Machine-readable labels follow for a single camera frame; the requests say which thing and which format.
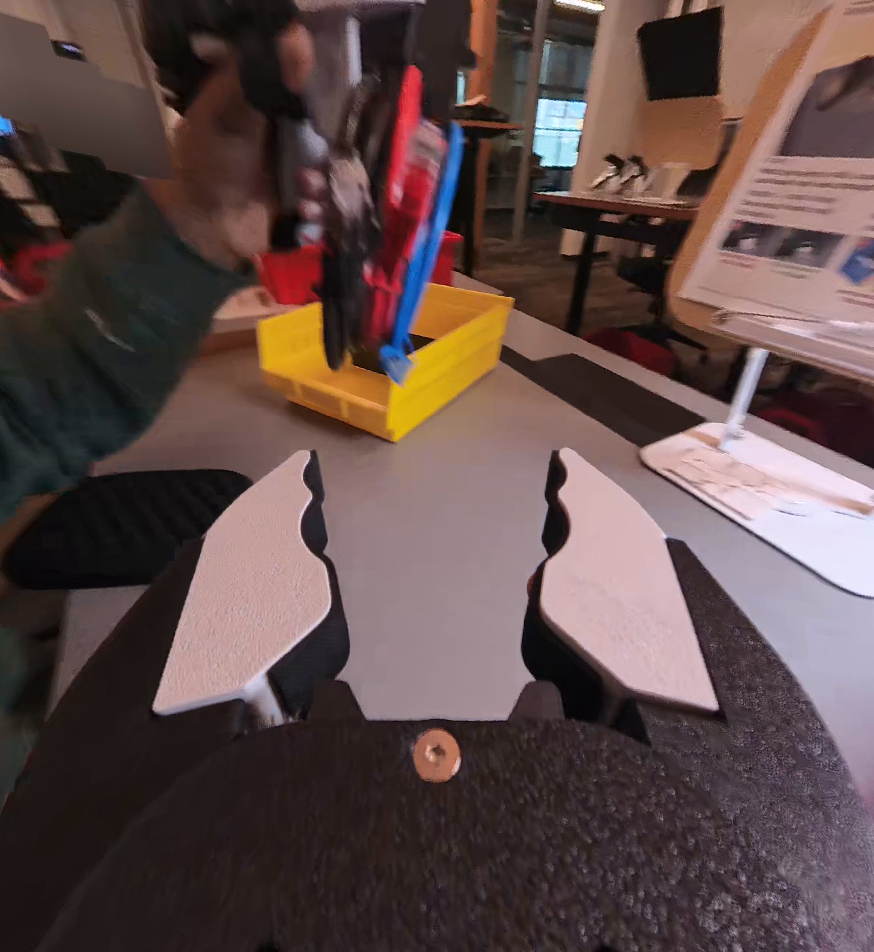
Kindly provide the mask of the yellow plastic bin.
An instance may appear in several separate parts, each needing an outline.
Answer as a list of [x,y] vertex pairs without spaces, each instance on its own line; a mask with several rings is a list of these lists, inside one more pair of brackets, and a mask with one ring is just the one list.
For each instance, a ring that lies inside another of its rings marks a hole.
[[496,367],[512,306],[502,295],[430,284],[414,327],[428,342],[401,384],[351,358],[329,369],[319,303],[259,322],[259,366],[289,402],[397,443]]

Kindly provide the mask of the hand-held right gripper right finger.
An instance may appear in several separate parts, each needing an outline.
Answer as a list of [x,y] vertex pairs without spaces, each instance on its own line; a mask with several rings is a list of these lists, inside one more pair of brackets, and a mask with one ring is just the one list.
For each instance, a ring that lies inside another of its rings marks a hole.
[[554,450],[545,558],[528,585],[522,654],[572,720],[637,702],[716,716],[720,704],[673,563],[647,511],[573,449]]

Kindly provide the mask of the wooden background table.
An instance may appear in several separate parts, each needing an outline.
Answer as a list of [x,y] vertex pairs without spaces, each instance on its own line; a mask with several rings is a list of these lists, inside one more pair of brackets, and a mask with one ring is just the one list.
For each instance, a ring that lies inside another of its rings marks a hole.
[[537,192],[537,202],[550,209],[553,223],[583,236],[577,257],[569,306],[563,330],[578,336],[583,325],[583,314],[597,240],[608,237],[655,248],[662,258],[673,256],[686,231],[676,225],[689,227],[696,219],[698,203],[639,200],[614,195],[582,192]]

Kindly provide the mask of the red plastic bin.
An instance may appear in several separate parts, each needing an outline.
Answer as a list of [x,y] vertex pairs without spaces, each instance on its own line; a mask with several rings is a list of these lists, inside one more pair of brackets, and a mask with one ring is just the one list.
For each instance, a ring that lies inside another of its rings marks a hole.
[[[431,275],[431,283],[451,286],[458,252],[464,237],[444,232],[443,244]],[[258,258],[256,268],[261,285],[281,305],[299,306],[315,303],[317,288],[323,275],[323,245],[307,244],[272,251]]]

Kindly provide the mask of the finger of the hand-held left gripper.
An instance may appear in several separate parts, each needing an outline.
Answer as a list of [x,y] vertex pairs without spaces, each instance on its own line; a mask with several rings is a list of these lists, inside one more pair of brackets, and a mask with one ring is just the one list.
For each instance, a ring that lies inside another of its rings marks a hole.
[[326,167],[325,222],[355,224],[378,220],[372,184],[358,152],[331,152]]

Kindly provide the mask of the black wall monitor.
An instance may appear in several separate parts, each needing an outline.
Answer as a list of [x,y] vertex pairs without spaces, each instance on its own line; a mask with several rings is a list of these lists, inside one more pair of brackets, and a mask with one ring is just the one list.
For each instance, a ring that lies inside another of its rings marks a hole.
[[636,32],[649,102],[720,93],[723,8],[643,24]]

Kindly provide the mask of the person's left hand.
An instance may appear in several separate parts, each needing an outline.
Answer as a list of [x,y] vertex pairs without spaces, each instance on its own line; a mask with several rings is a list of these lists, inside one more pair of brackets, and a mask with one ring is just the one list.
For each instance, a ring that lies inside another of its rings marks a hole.
[[240,52],[196,35],[208,73],[175,128],[172,178],[150,189],[178,236],[213,265],[238,270],[264,254],[283,211],[269,123],[245,99]]

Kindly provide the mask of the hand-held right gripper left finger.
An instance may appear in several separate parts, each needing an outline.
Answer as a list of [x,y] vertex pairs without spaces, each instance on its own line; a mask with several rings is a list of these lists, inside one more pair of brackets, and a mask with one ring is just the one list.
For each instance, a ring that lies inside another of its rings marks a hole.
[[205,532],[153,713],[239,701],[267,727],[303,720],[344,669],[348,622],[326,554],[316,451],[269,472]]

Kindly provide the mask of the white lamp stand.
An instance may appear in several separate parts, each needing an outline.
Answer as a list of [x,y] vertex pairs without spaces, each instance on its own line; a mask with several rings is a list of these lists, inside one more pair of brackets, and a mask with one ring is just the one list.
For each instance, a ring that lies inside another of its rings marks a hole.
[[874,600],[874,490],[745,428],[770,355],[874,388],[874,2],[833,2],[765,76],[668,293],[683,324],[748,350],[726,421],[642,463]]

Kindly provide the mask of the person's left forearm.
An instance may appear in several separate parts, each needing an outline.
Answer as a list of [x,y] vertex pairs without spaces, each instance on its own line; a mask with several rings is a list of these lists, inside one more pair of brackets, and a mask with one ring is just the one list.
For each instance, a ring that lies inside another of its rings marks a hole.
[[0,525],[139,438],[252,276],[251,253],[205,257],[136,186],[0,310]]

